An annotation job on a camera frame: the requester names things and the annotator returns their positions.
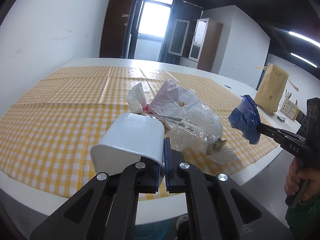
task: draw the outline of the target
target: ceiling light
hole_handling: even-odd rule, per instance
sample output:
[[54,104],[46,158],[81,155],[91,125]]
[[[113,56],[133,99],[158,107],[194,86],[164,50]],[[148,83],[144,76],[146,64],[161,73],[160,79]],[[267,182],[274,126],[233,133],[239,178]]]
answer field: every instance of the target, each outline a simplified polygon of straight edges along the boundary
[[312,44],[314,44],[314,45],[316,45],[316,46],[318,46],[320,48],[320,43],[319,42],[316,42],[316,41],[314,41],[314,40],[312,40],[312,39],[310,39],[308,37],[305,37],[305,36],[303,36],[301,34],[294,33],[294,32],[289,32],[289,34],[293,35],[293,36],[296,36],[296,37],[298,37],[300,39],[303,39],[305,41],[308,41],[308,42],[310,42],[310,43],[312,43]]
[[302,59],[303,61],[305,61],[305,62],[309,63],[310,65],[312,65],[312,66],[314,66],[314,67],[317,67],[315,64],[313,64],[312,62],[310,62],[310,61],[306,60],[306,59],[305,59],[305,58],[303,58],[303,57],[300,57],[300,56],[295,55],[295,54],[293,54],[293,53],[290,53],[290,54],[291,54],[292,56],[295,56],[295,57],[299,58],[299,59]]

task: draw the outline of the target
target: white cup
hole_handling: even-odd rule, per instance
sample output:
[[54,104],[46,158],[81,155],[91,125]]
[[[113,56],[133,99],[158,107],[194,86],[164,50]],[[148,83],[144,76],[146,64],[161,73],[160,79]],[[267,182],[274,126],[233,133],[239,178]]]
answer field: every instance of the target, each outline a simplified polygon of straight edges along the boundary
[[121,173],[127,166],[139,162],[141,156],[160,164],[159,182],[164,176],[164,126],[151,117],[124,113],[111,124],[98,144],[90,149],[96,173]]

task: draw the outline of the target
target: brown cabinet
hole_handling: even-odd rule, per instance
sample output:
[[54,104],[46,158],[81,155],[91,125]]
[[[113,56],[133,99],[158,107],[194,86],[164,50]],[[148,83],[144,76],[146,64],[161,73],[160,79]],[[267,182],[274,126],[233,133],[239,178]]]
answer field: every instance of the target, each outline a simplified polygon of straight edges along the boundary
[[182,56],[198,62],[197,69],[211,72],[222,26],[210,18],[191,21]]
[[104,20],[100,57],[123,58],[129,15],[134,10],[134,0],[110,0]]

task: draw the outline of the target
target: crumpled napkin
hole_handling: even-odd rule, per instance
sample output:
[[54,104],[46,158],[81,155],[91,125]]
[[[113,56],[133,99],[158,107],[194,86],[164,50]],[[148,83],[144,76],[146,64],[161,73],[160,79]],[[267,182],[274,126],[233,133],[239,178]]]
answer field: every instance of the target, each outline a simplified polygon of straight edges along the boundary
[[132,113],[143,113],[142,109],[147,106],[147,100],[143,92],[142,83],[140,82],[135,85],[126,95],[125,99],[127,100]]

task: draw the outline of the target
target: yellow gingham tablecloth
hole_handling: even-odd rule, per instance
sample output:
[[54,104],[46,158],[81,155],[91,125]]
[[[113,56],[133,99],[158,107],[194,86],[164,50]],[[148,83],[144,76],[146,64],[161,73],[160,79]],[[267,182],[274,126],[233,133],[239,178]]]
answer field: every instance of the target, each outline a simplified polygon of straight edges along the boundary
[[[67,67],[38,82],[0,119],[0,169],[34,188],[72,196],[95,176],[90,148],[117,116],[130,111],[125,100],[129,90],[141,82],[150,100],[170,78],[194,89],[220,116],[223,139],[229,148],[236,148],[239,157],[219,165],[203,153],[185,151],[187,162],[207,174],[232,175],[277,146],[264,135],[258,145],[250,145],[240,131],[230,127],[228,116],[241,100],[211,79],[145,68]],[[157,194],[140,194],[139,200],[168,195],[162,183]]]

